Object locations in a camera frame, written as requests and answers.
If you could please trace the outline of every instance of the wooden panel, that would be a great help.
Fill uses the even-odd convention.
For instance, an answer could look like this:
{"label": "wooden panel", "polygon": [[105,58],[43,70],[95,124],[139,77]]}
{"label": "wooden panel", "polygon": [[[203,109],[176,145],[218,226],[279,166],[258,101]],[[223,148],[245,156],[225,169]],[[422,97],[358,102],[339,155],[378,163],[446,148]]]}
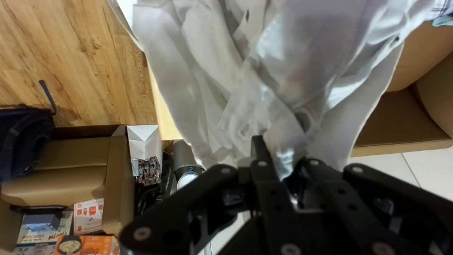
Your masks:
{"label": "wooden panel", "polygon": [[0,105],[47,108],[57,126],[156,124],[145,56],[106,0],[0,0]]}

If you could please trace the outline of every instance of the open cardboard box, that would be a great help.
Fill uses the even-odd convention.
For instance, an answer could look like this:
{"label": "open cardboard box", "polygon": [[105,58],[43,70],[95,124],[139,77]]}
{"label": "open cardboard box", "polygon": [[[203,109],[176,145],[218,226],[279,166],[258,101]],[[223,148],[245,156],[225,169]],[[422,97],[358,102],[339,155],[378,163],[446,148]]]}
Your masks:
{"label": "open cardboard box", "polygon": [[419,27],[353,156],[453,146],[453,27]]}

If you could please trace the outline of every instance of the white fabric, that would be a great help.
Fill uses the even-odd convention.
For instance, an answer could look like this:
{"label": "white fabric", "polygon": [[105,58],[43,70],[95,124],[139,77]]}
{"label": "white fabric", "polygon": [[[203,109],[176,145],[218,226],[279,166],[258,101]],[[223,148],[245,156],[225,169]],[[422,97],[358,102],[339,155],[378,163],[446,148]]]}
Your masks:
{"label": "white fabric", "polygon": [[142,0],[132,32],[200,163],[264,135],[281,177],[302,156],[341,169],[408,34],[436,0]]}

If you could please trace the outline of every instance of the screw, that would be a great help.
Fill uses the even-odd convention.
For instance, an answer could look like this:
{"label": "screw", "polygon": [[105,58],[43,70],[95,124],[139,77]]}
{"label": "screw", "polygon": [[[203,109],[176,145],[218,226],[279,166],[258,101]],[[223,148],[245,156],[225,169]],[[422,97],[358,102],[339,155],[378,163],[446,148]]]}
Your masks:
{"label": "screw", "polygon": [[152,237],[152,228],[149,228],[149,227],[138,228],[133,233],[133,240],[136,240],[138,243],[143,243],[143,241],[149,240],[150,237]]}
{"label": "screw", "polygon": [[230,175],[230,173],[231,173],[231,169],[223,169],[221,173],[223,173],[223,175]]}
{"label": "screw", "polygon": [[373,253],[375,255],[395,255],[395,250],[385,243],[373,244]]}
{"label": "screw", "polygon": [[364,170],[361,168],[353,168],[353,172],[356,173],[364,173]]}
{"label": "screw", "polygon": [[320,162],[319,160],[310,160],[310,165],[312,166],[320,166]]}
{"label": "screw", "polygon": [[302,255],[300,248],[295,244],[285,244],[282,247],[282,255]]}

